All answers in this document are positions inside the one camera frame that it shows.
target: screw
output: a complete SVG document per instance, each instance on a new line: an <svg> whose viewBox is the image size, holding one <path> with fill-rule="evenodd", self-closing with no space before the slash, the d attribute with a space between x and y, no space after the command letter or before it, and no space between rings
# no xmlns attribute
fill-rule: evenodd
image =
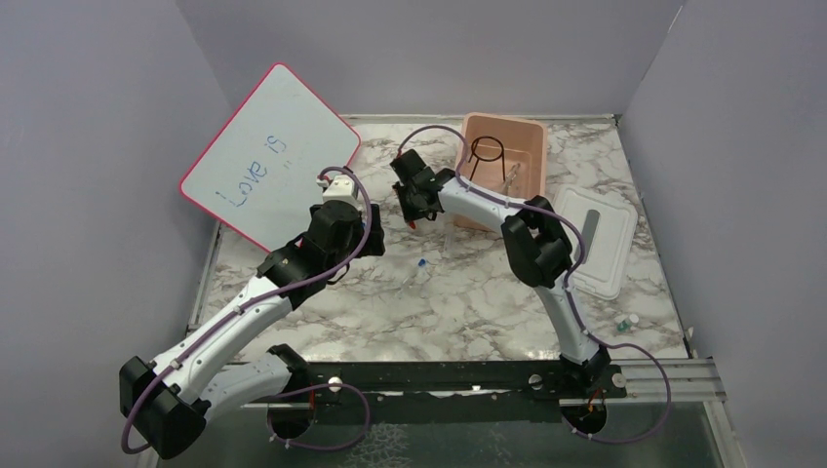
<svg viewBox="0 0 827 468"><path fill-rule="evenodd" d="M542 388L542 377L537 375L537 374L532 375L531 377L529 377L529 385L534 390L541 389Z"/></svg>
<svg viewBox="0 0 827 468"><path fill-rule="evenodd" d="M331 385L338 384L341 383L341 379L334 375L330 380L328 380L328 383ZM341 390L341 387L331 387L331 391L334 393L337 393L339 390Z"/></svg>

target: gray wall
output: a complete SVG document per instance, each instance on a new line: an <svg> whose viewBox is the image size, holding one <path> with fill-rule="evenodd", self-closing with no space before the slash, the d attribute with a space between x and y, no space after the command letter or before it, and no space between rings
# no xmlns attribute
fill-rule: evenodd
<svg viewBox="0 0 827 468"><path fill-rule="evenodd" d="M274 61L343 113L622 112L683 0L177 0L231 105Z"/></svg>
<svg viewBox="0 0 827 468"><path fill-rule="evenodd" d="M117 373L182 337L228 114L171 0L0 2L0 465L123 466Z"/></svg>
<svg viewBox="0 0 827 468"><path fill-rule="evenodd" d="M689 0L620 125L751 466L827 464L827 3Z"/></svg>

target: white container lid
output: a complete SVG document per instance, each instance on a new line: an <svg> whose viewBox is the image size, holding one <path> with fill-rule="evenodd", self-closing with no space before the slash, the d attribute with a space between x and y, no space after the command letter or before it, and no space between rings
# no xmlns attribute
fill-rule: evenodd
<svg viewBox="0 0 827 468"><path fill-rule="evenodd" d="M631 204L576 185L563 185L554 198L554 211L580 229L586 241L586 259L574 272L574 285L603 299L620 295L626 259L638 223ZM564 226L573 250L579 255L574 234Z"/></svg>

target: marble surface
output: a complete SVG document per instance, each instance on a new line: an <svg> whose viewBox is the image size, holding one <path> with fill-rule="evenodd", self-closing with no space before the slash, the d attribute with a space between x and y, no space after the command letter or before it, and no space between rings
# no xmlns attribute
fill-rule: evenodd
<svg viewBox="0 0 827 468"><path fill-rule="evenodd" d="M359 124L362 148L352 168L381 206L387 253L352 263L347 276L264 331L237 356L257 359L287 343L308 361L462 361L557 359L554 329L534 292L511 273L498 235L456 229L444 251L444 218L411 230L391 190L388 163L399 142L424 124ZM581 292L594 333L632 342L660 358L685 358L683 333L613 123L549 123L546 196L576 184L635 206L639 217L620 296L602 300ZM455 136L428 131L409 143L438 170L452 167ZM230 229L221 230L215 272L200 322L216 314L254 274L264 252ZM427 266L416 271L425 258ZM620 333L629 313L638 327ZM615 359L641 358L612 350Z"/></svg>

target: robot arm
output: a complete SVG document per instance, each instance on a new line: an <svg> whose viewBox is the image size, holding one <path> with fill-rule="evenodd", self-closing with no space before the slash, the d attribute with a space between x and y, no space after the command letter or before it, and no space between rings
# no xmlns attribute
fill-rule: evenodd
<svg viewBox="0 0 827 468"><path fill-rule="evenodd" d="M437 213L450 213L502 233L511 270L539 295L560 341L561 356L581 370L584 380L596 378L609 363L609 354L581 331L566 299L561 277L571 267L571 242L560 222L525 209L502 206L470 192L454 178L452 170L434 174L413 150L391 162L391 168L400 179L393 188L405 221L433 220ZM510 201L553 212L543 197ZM532 229L537 230L536 235L532 235Z"/></svg>
<svg viewBox="0 0 827 468"><path fill-rule="evenodd" d="M342 186L350 190L343 198ZM327 200L323 205L310 209L307 231L271 252L256 276L210 321L149 363L135 356L121 368L121 412L162 458L189 447L210 419L281 393L287 385L291 367L277 354L221 370L268 326L324 289L335 273L319 281L312 278L331 271L355 252L365 235L355 208L356 188L349 179L341 180L337 188L330 196L323 195ZM371 216L368 241L357 257L384 254L378 205L371 205ZM287 285L294 287L272 294ZM258 300L263 294L270 296Z"/></svg>

